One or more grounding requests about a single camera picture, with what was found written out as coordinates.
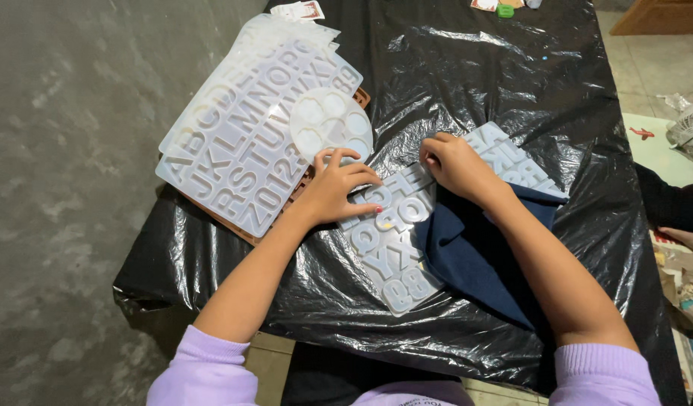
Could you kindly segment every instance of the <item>dark blue fabric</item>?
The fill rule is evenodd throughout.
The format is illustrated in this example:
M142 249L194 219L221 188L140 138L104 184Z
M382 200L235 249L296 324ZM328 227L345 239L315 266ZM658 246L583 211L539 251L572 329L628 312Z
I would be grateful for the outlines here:
M567 200L510 186L522 204L551 230L558 206ZM546 324L504 236L477 205L438 186L434 212L415 224L415 233L429 271L447 285L513 324L532 330Z

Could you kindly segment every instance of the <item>lavender sweater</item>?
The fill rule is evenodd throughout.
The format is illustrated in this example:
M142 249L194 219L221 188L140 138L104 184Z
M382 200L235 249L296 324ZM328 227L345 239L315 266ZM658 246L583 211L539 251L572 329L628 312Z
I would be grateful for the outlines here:
M257 379L243 367L248 344L211 337L189 326L176 357L149 390L148 404L254 404ZM557 390L549 404L660 404L648 363L632 350L606 344L560 347ZM473 406L458 382L397 382L362 394L354 404L424 404Z

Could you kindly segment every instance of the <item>person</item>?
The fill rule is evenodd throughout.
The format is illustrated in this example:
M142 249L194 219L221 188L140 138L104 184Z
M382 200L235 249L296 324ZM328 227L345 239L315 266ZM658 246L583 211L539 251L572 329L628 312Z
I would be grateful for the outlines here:
M372 169L361 163L325 168L326 157L332 162L360 158L347 149L317 154L313 182L221 283L188 327L174 360L149 390L148 404L254 403L257 379L242 366L243 352L263 323L299 243L316 225L382 210L374 204L352 205L346 199L355 186L382 184ZM442 186L486 210L513 250L558 344L557 389L550 403L659 404L648 363L612 300L520 203L509 185L463 139L450 134L425 139L420 161ZM473 402L459 382L425 381L371 388L354 404Z
M693 184L670 186L648 168L634 164L648 221L693 251Z

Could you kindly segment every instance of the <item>red airplane drawing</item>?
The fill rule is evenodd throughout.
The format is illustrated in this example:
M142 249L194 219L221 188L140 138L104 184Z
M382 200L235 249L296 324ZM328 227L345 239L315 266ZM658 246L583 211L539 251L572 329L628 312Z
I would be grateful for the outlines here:
M637 131L636 129L633 129L632 127L629 127L629 129L637 135L642 135L642 141L645 141L648 137L650 136L655 136L655 134L652 134L646 129L642 129L642 131Z

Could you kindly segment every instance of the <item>black plastic sheet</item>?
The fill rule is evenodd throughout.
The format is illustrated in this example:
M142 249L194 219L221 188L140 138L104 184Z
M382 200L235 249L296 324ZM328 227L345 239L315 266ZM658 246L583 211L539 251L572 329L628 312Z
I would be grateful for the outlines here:
M271 6L286 2L271 2ZM495 121L569 192L554 233L615 300L664 404L685 392L616 88L594 10L547 1L512 19L469 1L320 2L338 53L364 75L382 177L417 161L425 136ZM200 309L251 246L170 186L114 282L127 311ZM549 394L550 337L442 291L395 318L334 225L308 235L262 330L445 374Z

